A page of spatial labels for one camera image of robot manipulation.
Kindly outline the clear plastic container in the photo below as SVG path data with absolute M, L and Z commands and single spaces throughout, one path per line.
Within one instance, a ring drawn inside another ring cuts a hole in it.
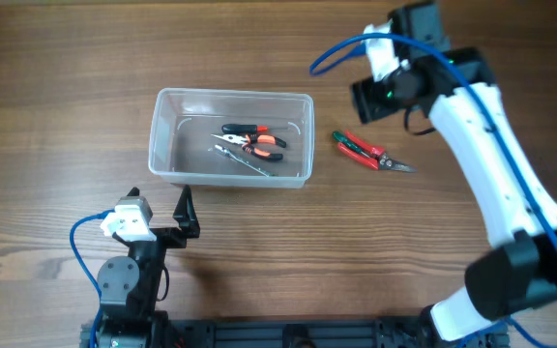
M 224 134 L 224 124 L 287 127 L 257 134 Z M 206 150 L 229 148 L 275 172 L 264 177 L 217 171 Z M 314 107 L 306 94 L 165 88 L 157 96 L 149 140 L 148 167 L 170 184 L 299 189 L 311 176 Z

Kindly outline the black red handled screwdriver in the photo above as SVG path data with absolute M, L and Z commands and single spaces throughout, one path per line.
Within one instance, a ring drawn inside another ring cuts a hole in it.
M 256 124 L 224 124 L 221 126 L 221 131 L 224 134 L 257 134 L 268 131 L 282 130 L 287 130 L 287 127 L 274 127 Z

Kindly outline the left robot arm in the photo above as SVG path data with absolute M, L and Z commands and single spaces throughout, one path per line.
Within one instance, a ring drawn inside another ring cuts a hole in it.
M 166 252 L 185 248 L 196 239 L 200 226 L 193 207 L 191 188 L 183 187 L 173 212 L 178 224 L 150 227 L 153 212 L 137 187 L 120 198 L 111 210 L 84 217 L 71 228 L 70 243 L 79 265 L 97 290 L 99 309 L 95 319 L 81 327 L 79 346 L 86 347 L 184 347 L 184 336 L 168 314 L 156 309 L 169 288 Z M 115 256 L 92 275 L 74 241 L 76 229 L 98 220 L 108 238 L 128 248 L 125 256 Z

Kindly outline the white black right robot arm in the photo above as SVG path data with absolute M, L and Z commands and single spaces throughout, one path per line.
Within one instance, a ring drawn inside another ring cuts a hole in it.
M 390 12 L 358 43 L 372 70 L 351 88 L 361 121 L 421 110 L 451 147 L 484 219 L 490 251 L 430 308 L 429 338 L 454 342 L 557 302 L 557 203 L 514 136 L 481 53 L 451 47 L 432 2 Z

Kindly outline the red handled snips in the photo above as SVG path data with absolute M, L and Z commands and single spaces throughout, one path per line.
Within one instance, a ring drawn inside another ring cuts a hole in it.
M 344 132 L 334 131 L 333 139 L 337 142 L 337 147 L 342 153 L 370 169 L 416 172 L 414 167 L 392 159 L 383 147 L 370 145 L 348 130 Z

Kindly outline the green handled screwdriver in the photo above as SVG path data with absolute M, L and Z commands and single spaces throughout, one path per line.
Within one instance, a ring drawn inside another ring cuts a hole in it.
M 350 131 L 341 132 L 335 130 L 333 132 L 333 139 L 337 143 L 343 144 L 351 152 L 364 158 L 378 159 L 384 153 L 384 149 L 382 147 L 370 145 L 362 139 L 356 137 Z

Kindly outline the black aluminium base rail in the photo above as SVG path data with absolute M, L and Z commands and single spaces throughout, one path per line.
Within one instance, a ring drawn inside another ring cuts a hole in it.
M 435 338 L 417 317 L 374 320 L 219 322 L 173 321 L 154 330 L 129 325 L 104 325 L 96 332 L 97 347 L 472 347 L 510 348 L 507 326 L 496 325 L 466 339 Z

